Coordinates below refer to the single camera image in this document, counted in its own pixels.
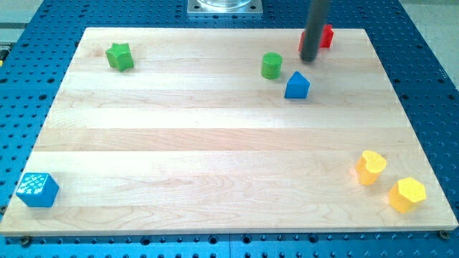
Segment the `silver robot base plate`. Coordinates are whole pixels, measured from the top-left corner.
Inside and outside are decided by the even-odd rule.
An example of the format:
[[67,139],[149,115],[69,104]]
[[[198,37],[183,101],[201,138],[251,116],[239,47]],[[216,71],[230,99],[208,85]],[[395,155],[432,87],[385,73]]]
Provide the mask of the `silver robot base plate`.
[[187,13],[192,16],[263,14],[262,0],[188,0]]

